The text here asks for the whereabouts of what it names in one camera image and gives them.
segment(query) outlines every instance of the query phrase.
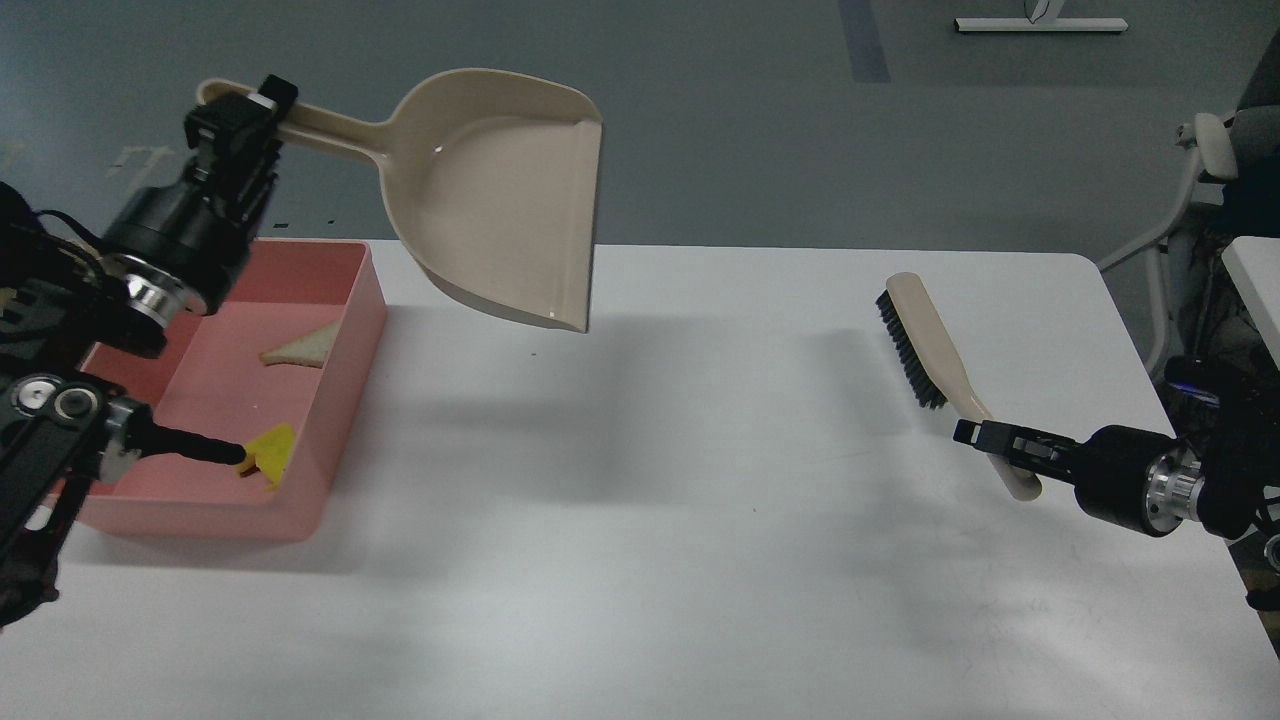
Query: yellow sponge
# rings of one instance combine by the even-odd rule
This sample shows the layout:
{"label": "yellow sponge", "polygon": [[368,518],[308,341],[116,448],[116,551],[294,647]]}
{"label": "yellow sponge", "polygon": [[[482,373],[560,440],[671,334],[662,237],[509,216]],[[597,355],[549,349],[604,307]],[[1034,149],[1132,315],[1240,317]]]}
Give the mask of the yellow sponge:
{"label": "yellow sponge", "polygon": [[262,474],[270,480],[266,489],[279,488],[280,478],[284,477],[284,466],[289,462],[296,439],[293,428],[288,423],[275,425],[244,443],[244,461],[236,466],[236,471],[241,475],[248,475],[255,469],[262,470]]}

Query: pink plastic bin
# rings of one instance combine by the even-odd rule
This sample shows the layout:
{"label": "pink plastic bin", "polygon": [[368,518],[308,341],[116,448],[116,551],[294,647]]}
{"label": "pink plastic bin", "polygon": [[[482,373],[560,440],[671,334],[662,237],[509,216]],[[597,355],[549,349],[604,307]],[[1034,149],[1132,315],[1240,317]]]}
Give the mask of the pink plastic bin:
{"label": "pink plastic bin", "polygon": [[[335,319],[323,370],[264,366],[259,352]],[[179,315],[169,346],[143,360],[99,346],[86,372],[119,383],[163,425],[248,442],[289,423],[297,445],[280,487],[261,473],[177,455],[147,457],[97,483],[79,520],[106,533],[297,541],[320,524],[387,319],[369,246],[260,240],[216,315]]]}

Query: brush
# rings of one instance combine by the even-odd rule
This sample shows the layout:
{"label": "brush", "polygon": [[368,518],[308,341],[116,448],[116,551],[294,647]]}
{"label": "brush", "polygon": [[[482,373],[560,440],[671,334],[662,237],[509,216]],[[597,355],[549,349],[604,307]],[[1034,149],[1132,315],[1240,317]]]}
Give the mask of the brush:
{"label": "brush", "polygon": [[[960,354],[920,277],[899,273],[884,287],[876,305],[920,407],[936,410],[951,401],[965,420],[995,420],[969,383]],[[995,455],[987,457],[1014,498],[1027,501],[1039,496],[1041,482],[1034,473],[1014,468]]]}

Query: chair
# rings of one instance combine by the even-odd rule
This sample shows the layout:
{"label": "chair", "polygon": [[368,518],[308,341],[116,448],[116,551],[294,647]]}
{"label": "chair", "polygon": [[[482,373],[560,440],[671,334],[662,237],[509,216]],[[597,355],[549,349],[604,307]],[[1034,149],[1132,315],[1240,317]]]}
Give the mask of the chair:
{"label": "chair", "polygon": [[[1190,123],[1178,128],[1176,145],[1187,150],[1187,160],[1170,211],[1155,227],[1098,261],[1098,269],[1107,273],[1142,256],[1153,328],[1152,347],[1144,365],[1152,379],[1158,379],[1164,360],[1175,342],[1170,288],[1176,283],[1170,272],[1170,246],[1174,245],[1172,251],[1176,252],[1179,242],[1194,242],[1204,217],[1220,210],[1212,205],[1193,204],[1192,193],[1201,183],[1235,183],[1251,170],[1265,167],[1263,163],[1274,159],[1280,150],[1280,31],[1271,38],[1235,111],[1225,117],[1197,114]],[[1188,272],[1185,266],[1178,269]],[[1187,300],[1188,284],[1194,284],[1188,283],[1188,278],[1180,279],[1184,281],[1180,286],[1184,291],[1174,307]]]}

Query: dustpan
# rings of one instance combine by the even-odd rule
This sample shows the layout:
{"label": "dustpan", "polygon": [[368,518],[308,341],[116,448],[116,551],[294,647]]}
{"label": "dustpan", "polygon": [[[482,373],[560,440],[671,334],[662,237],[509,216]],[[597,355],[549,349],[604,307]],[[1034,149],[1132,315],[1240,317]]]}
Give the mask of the dustpan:
{"label": "dustpan", "polygon": [[[200,102],[253,88],[209,79]],[[392,227],[448,296],[586,332],[602,118],[581,92],[490,69],[431,76],[366,123],[297,104],[285,142],[372,163]]]}

